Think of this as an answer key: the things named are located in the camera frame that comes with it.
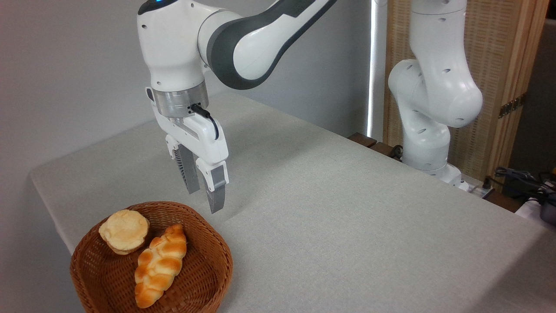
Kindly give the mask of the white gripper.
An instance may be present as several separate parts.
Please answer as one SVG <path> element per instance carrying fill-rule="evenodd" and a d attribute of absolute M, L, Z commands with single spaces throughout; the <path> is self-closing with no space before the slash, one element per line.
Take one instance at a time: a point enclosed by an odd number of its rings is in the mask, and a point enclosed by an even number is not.
<path fill-rule="evenodd" d="M 151 103 L 159 127 L 168 134 L 165 142 L 186 184 L 187 192 L 193 194 L 200 190 L 198 168 L 203 175 L 211 213 L 222 210 L 225 188 L 230 181 L 225 162 L 229 155 L 228 145 L 220 123 L 217 120 L 213 123 L 199 113 L 192 113 L 180 120 L 171 120 L 159 113 L 153 100 Z M 201 158 L 196 163 L 193 154 Z"/>

